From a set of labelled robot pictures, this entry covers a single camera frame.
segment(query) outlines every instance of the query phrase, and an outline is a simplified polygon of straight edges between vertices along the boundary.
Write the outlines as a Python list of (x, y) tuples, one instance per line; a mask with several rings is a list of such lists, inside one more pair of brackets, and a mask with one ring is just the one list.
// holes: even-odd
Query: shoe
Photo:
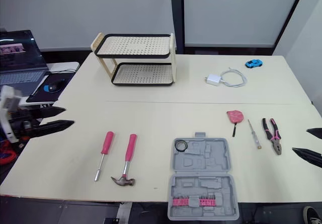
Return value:
[(322, 224), (322, 220), (317, 211), (311, 206), (304, 207), (303, 218), (305, 224)]

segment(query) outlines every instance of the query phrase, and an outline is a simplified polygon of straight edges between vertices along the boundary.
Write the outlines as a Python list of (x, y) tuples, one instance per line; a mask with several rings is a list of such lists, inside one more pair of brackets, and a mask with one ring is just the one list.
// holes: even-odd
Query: pink hammer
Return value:
[(128, 179), (126, 179), (126, 177), (127, 177), (129, 164), (130, 164), (130, 161), (133, 156), (136, 137), (137, 137), (136, 134), (130, 135), (129, 145), (127, 146), (127, 150), (126, 150), (126, 154), (125, 154), (125, 166), (124, 166), (122, 177), (119, 180), (111, 177), (112, 180), (120, 186), (134, 185), (134, 183), (135, 183), (135, 179), (128, 180)]

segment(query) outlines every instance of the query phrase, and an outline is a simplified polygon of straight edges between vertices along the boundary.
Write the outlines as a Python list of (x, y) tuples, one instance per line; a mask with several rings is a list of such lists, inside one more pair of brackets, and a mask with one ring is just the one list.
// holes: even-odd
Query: laptop screen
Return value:
[(1, 32), (0, 71), (47, 68), (30, 30)]

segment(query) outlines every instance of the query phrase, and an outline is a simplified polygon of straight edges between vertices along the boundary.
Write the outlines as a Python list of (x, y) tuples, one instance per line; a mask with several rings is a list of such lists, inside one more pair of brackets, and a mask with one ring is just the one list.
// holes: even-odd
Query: dish rack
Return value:
[[(176, 81), (176, 58), (173, 34), (99, 33), (91, 49), (111, 82), (117, 86), (170, 86)], [(110, 71), (104, 58), (113, 65)], [(115, 59), (151, 59), (148, 62), (122, 62)], [(153, 62), (166, 59), (169, 62)]]

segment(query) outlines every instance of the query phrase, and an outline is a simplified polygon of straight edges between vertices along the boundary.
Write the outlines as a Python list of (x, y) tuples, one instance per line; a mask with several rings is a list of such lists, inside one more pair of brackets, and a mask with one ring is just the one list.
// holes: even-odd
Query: laptop keyboard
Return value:
[(2, 74), (0, 76), (0, 85), (36, 82), (39, 80), (42, 74), (43, 71)]

